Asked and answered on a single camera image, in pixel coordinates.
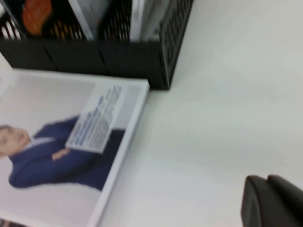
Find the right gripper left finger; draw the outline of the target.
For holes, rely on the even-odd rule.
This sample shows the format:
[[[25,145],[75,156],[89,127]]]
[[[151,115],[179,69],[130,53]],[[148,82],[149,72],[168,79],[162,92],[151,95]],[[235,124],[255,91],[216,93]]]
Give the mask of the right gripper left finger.
[[[268,180],[260,176],[245,179],[241,219],[244,227],[282,227],[284,206]]]

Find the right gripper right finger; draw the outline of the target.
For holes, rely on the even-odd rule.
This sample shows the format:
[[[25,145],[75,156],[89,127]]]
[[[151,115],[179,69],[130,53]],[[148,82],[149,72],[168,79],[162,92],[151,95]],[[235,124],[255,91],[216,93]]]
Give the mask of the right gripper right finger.
[[[267,181],[282,199],[285,207],[303,226],[303,191],[288,180],[278,176],[269,175]]]

